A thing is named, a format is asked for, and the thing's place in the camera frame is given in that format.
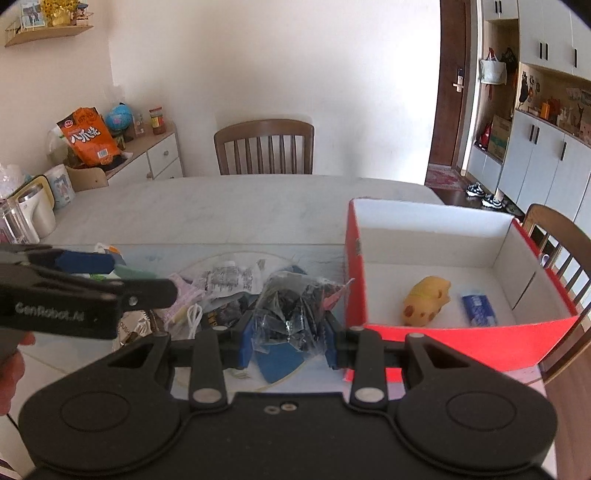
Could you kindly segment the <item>person's left hand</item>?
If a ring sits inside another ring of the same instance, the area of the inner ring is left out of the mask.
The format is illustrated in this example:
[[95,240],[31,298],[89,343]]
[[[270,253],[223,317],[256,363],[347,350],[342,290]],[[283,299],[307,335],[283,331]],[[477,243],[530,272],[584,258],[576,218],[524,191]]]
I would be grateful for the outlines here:
[[24,376],[25,363],[19,349],[1,365],[0,415],[10,412],[18,382]]

